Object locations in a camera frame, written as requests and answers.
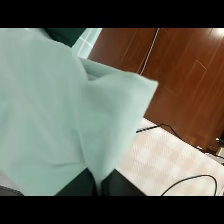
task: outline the mint green fabric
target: mint green fabric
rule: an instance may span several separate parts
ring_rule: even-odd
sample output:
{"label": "mint green fabric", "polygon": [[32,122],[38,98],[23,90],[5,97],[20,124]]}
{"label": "mint green fabric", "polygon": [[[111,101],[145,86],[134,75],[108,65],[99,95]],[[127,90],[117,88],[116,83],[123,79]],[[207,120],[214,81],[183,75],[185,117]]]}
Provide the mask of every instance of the mint green fabric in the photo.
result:
{"label": "mint green fabric", "polygon": [[25,195],[55,195],[86,167],[100,185],[132,143],[157,82],[0,31],[0,171]]}

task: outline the dark green fabric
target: dark green fabric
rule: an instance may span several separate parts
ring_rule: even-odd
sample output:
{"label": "dark green fabric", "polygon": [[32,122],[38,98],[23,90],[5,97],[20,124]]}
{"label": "dark green fabric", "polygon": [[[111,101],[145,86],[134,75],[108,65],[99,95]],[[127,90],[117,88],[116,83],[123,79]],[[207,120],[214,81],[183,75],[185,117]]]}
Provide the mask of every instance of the dark green fabric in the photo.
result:
{"label": "dark green fabric", "polygon": [[72,47],[86,28],[43,28],[55,41]]}

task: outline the wooden floor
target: wooden floor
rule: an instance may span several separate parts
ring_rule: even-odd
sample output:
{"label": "wooden floor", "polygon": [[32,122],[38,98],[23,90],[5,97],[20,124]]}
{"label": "wooden floor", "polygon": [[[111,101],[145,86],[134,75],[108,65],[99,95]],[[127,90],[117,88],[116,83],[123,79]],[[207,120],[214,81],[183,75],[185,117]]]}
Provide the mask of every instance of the wooden floor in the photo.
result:
{"label": "wooden floor", "polygon": [[224,130],[224,30],[160,28],[143,76],[159,81],[145,117],[201,147]]}

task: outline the white checkered cloth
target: white checkered cloth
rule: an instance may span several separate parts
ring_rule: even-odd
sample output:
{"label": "white checkered cloth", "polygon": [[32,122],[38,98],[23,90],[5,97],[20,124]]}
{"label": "white checkered cloth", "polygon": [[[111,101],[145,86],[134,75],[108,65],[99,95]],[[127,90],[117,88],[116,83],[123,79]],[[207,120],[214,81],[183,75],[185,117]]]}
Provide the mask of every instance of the white checkered cloth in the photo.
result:
{"label": "white checkered cloth", "polygon": [[[139,128],[154,126],[143,119]],[[218,183],[216,195],[224,190],[224,167],[162,128],[136,134],[136,139],[117,170],[146,195],[161,195],[175,182],[209,174]],[[210,177],[184,181],[165,195],[214,195]]]}

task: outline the towel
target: towel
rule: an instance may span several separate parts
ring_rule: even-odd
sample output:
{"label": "towel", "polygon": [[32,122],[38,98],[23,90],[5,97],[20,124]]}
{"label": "towel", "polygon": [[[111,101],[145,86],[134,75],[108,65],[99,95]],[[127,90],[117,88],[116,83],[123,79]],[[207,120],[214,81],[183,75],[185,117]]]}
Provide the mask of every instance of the towel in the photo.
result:
{"label": "towel", "polygon": [[34,32],[0,30],[0,171],[24,195],[55,195],[86,167],[100,186],[157,85]]}

